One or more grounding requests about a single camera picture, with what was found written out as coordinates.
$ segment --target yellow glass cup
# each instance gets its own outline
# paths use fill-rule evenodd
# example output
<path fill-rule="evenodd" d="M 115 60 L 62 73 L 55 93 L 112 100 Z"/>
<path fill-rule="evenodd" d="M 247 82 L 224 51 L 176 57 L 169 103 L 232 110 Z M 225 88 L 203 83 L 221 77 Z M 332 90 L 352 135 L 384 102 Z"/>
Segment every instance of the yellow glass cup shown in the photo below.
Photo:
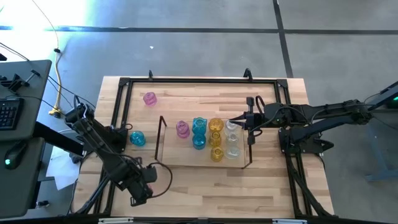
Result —
<path fill-rule="evenodd" d="M 224 122 L 219 118 L 212 118 L 209 122 L 209 130 L 213 131 L 221 131 L 224 127 Z"/>
<path fill-rule="evenodd" d="M 215 147 L 221 144 L 221 134 L 219 132 L 213 132 L 210 134 L 209 143 Z"/>
<path fill-rule="evenodd" d="M 211 160 L 215 162 L 219 162 L 224 157 L 224 150 L 220 147 L 214 147 L 211 149 Z"/>

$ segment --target blue glass cup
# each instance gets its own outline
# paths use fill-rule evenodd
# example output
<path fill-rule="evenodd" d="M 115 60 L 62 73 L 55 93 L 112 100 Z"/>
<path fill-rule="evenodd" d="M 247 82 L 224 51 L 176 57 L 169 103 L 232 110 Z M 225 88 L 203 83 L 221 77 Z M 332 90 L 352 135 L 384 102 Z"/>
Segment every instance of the blue glass cup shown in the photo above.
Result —
<path fill-rule="evenodd" d="M 133 131 L 130 135 L 130 141 L 136 146 L 143 146 L 146 143 L 144 133 L 140 131 Z"/>
<path fill-rule="evenodd" d="M 206 133 L 207 127 L 207 119 L 204 118 L 194 118 L 192 123 L 192 132 L 194 134 L 202 134 Z"/>
<path fill-rule="evenodd" d="M 206 137 L 202 134 L 196 134 L 192 138 L 192 143 L 195 149 L 204 149 L 206 146 Z"/>

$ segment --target wooden tabletop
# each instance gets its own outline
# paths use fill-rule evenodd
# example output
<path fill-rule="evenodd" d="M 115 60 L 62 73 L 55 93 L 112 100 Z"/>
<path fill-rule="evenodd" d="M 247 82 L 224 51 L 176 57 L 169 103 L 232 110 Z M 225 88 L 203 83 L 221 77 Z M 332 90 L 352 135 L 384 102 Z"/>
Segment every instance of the wooden tabletop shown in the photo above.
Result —
<path fill-rule="evenodd" d="M 120 77 L 104 77 L 95 119 L 104 126 L 111 124 Z M 287 79 L 290 99 L 295 104 L 308 104 L 304 80 Z M 145 106 L 142 97 L 153 91 L 158 103 Z M 265 103 L 275 102 L 274 88 L 267 84 L 209 83 L 135 83 L 127 123 L 146 136 L 144 147 L 128 142 L 125 153 L 141 156 L 144 164 L 154 162 L 159 116 L 166 123 L 192 120 L 194 117 L 228 119 L 248 109 L 247 96 L 261 95 Z M 123 92 L 118 122 L 121 123 L 126 90 Z M 174 179 L 170 190 L 145 205 L 130 207 L 127 190 L 116 189 L 112 216 L 129 217 L 217 217 L 217 218 L 293 218 L 292 200 L 284 156 L 280 153 L 277 129 L 263 129 L 252 146 L 253 163 L 246 169 L 209 167 L 171 167 Z M 325 171 L 319 158 L 303 154 L 308 188 L 325 210 L 333 213 Z M 73 209 L 79 209 L 90 197 L 100 178 L 102 162 L 92 154 L 81 167 Z M 159 167 L 154 193 L 162 192 L 169 183 L 169 173 Z M 102 207 L 108 190 L 104 192 Z M 300 208 L 304 212 L 298 187 Z"/>

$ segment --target pink glass cup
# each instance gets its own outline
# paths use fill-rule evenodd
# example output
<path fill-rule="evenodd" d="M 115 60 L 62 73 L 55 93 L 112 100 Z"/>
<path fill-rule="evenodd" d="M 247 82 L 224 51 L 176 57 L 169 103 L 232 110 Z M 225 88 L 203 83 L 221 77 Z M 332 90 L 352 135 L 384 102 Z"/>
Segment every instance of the pink glass cup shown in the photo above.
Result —
<path fill-rule="evenodd" d="M 148 92 L 144 95 L 144 102 L 147 106 L 155 106 L 157 98 L 154 92 Z"/>
<path fill-rule="evenodd" d="M 177 130 L 177 135 L 180 138 L 186 138 L 190 134 L 189 125 L 184 121 L 179 121 L 175 126 L 175 129 Z"/>

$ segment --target concrete floor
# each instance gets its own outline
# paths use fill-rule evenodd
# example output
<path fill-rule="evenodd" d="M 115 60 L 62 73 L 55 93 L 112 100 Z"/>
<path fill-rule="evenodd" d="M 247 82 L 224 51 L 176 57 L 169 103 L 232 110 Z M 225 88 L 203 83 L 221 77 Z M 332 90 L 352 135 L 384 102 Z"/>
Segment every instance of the concrete floor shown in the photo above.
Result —
<path fill-rule="evenodd" d="M 36 1 L 54 25 L 62 26 L 277 28 L 272 0 Z M 285 29 L 398 29 L 394 0 L 280 0 L 279 4 Z M 31 19 L 22 21 L 21 14 Z M 48 24 L 31 2 L 24 9 L 7 2 L 0 12 L 0 26 L 16 27 L 0 31 L 2 43 L 31 60 L 54 60 L 54 33 L 34 29 Z M 286 77 L 278 34 L 59 32 L 58 36 L 64 54 L 59 63 L 63 86 L 94 103 L 103 76 L 147 75 L 149 69 L 154 75 L 240 77 L 249 67 L 255 77 Z M 305 79 L 312 105 L 364 100 L 397 81 L 396 37 L 286 35 L 293 75 Z M 0 51 L 10 61 L 20 60 Z M 55 78 L 53 69 L 50 75 Z M 54 102 L 55 93 L 48 85 L 44 100 Z M 64 101 L 62 108 L 68 109 Z M 48 110 L 42 104 L 38 120 L 57 131 L 66 129 Z M 398 125 L 397 115 L 379 117 Z M 391 135 L 386 142 L 397 134 L 377 121 L 371 125 L 383 136 Z M 343 218 L 397 223 L 398 179 L 367 182 L 364 178 L 378 170 L 365 130 L 342 126 L 324 132 L 323 138 L 335 143 L 325 153 L 333 208 Z M 396 168 L 394 147 L 387 144 L 384 153 L 389 166 Z M 52 181 L 44 183 L 39 197 L 52 205 L 29 211 L 26 217 L 65 214 L 71 194 L 72 187 L 57 192 Z"/>

